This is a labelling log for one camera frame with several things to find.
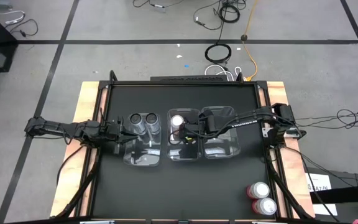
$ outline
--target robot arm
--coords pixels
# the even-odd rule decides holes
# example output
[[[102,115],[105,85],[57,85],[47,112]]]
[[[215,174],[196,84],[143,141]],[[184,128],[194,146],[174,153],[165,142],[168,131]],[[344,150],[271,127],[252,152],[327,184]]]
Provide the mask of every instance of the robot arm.
[[[271,128],[262,131],[271,145],[284,144],[286,135],[299,139],[306,134],[295,126],[291,106],[277,103],[235,116],[216,116],[211,111],[205,111],[197,123],[183,123],[179,128],[179,137],[184,142],[193,138],[212,139],[232,128],[258,122],[270,125]]]
[[[104,125],[90,120],[65,124],[47,121],[42,117],[33,117],[27,123],[24,131],[30,137],[43,136],[44,134],[60,136],[64,138],[67,144],[72,139],[76,139],[81,145],[89,147],[99,147],[105,142],[124,144],[137,139],[137,134],[128,131],[120,120],[116,123],[107,122]]]

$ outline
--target can lid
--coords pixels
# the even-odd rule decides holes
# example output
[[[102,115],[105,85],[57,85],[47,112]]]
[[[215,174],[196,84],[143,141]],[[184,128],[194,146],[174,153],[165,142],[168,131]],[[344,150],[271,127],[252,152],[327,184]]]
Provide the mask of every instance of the can lid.
[[[157,121],[157,115],[150,113],[146,116],[146,122],[149,124],[154,124]]]
[[[171,119],[171,123],[174,126],[179,126],[179,125],[183,124],[183,122],[184,122],[184,119],[180,115],[175,115]]]
[[[142,121],[140,114],[132,114],[130,121],[132,124],[139,124]]]
[[[269,187],[263,182],[258,182],[255,185],[255,192],[259,197],[267,197],[269,195]]]
[[[260,207],[265,215],[273,215],[277,210],[277,205],[271,198],[262,199]]]

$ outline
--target gray floor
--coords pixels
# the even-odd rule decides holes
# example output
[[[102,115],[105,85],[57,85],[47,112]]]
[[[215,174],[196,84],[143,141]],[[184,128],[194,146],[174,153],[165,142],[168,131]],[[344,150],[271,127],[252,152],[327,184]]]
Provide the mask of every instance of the gray floor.
[[[28,39],[58,40],[73,0],[14,0],[15,10],[39,23]],[[153,2],[174,2],[153,0]],[[149,6],[132,7],[130,0],[80,0],[68,39],[216,39],[193,23],[196,8],[207,0],[185,2],[161,13]],[[347,0],[358,24],[358,1]],[[223,39],[243,33],[253,1],[236,24],[225,24]],[[211,9],[199,20],[216,26]],[[9,16],[0,16],[0,21]],[[23,29],[33,29],[32,24]],[[260,0],[249,31],[250,39],[352,39],[356,35],[340,1]],[[209,65],[203,44],[66,45],[50,87],[42,116],[56,121],[73,119],[83,81],[105,80],[113,69],[119,80],[148,80],[151,76],[199,75]],[[232,44],[228,67],[254,72],[241,45]],[[347,108],[358,111],[358,45],[249,45],[258,63],[255,80],[285,82],[297,117],[331,116]],[[33,115],[56,45],[20,45],[9,73],[0,74],[0,206],[24,142],[22,131]],[[221,52],[213,52],[217,57]],[[301,151],[327,169],[358,173],[358,128],[305,128]],[[55,177],[62,163],[63,141],[34,140],[19,179],[6,222],[48,218],[55,194]]]

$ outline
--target paper sheet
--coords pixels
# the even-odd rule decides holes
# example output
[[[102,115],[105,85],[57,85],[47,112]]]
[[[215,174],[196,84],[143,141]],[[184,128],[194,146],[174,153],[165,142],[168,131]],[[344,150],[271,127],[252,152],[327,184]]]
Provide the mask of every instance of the paper sheet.
[[[306,180],[308,181],[309,192],[312,192],[313,187],[311,186],[309,175],[308,174],[305,174],[305,175],[306,175]],[[329,182],[328,175],[310,174],[310,176],[311,176],[311,180],[313,181],[313,185],[314,185],[314,188],[316,189],[316,191],[331,189],[331,183]],[[326,204],[326,206],[328,207],[328,209],[331,211],[331,213],[333,215],[335,215],[335,216],[338,215],[337,211],[336,211],[335,204]],[[315,214],[329,215],[326,208],[324,208],[324,206],[321,204],[315,204],[315,205],[313,205],[313,208],[314,208]]]

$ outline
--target transparent bin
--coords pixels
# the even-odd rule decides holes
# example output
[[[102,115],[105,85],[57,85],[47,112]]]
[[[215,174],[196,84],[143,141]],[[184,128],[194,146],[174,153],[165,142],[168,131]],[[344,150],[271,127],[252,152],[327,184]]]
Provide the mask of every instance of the transparent bin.
[[[173,161],[195,161],[202,156],[203,144],[199,138],[188,143],[178,138],[180,121],[198,123],[200,111],[197,109],[171,109],[168,111],[168,147],[167,156]]]
[[[234,116],[236,113],[231,106],[209,106],[201,110],[201,113],[210,110],[216,116]],[[232,128],[217,138],[204,142],[204,155],[208,159],[226,159],[240,153],[237,131]]]
[[[124,162],[132,166],[157,166],[161,153],[161,119],[154,113],[137,113],[128,117],[128,129],[138,138],[127,142]]]

